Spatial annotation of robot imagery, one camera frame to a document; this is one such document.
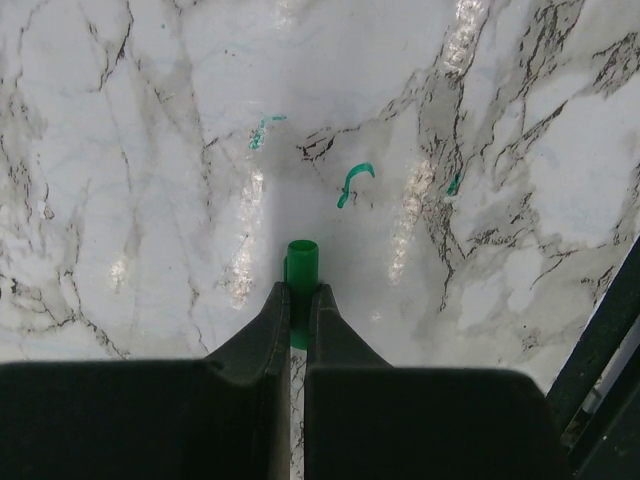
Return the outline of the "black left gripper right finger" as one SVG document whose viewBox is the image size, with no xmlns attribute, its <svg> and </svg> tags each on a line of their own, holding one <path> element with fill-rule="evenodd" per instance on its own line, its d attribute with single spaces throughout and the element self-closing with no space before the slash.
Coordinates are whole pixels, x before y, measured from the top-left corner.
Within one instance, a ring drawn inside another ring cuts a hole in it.
<svg viewBox="0 0 640 480">
<path fill-rule="evenodd" d="M 314 295 L 305 377 L 309 479 L 567 479 L 544 394 L 526 375 L 394 367 Z"/>
</svg>

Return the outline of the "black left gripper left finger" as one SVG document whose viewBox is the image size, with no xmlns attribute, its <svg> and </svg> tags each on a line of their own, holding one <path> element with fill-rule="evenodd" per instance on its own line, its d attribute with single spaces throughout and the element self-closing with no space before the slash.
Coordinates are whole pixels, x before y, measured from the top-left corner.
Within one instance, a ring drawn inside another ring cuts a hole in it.
<svg viewBox="0 0 640 480">
<path fill-rule="evenodd" d="M 1 368 L 5 479 L 285 479 L 290 295 L 191 360 Z"/>
</svg>

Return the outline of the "green marker cap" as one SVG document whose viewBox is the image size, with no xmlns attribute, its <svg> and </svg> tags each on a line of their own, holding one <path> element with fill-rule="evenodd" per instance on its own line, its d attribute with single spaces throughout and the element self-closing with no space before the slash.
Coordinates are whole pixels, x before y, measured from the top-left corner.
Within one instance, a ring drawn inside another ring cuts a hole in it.
<svg viewBox="0 0 640 480">
<path fill-rule="evenodd" d="M 290 242 L 284 259 L 284 283 L 290 294 L 291 346 L 299 350 L 308 348 L 312 299 L 320 285 L 318 274 L 318 245 L 311 240 Z"/>
</svg>

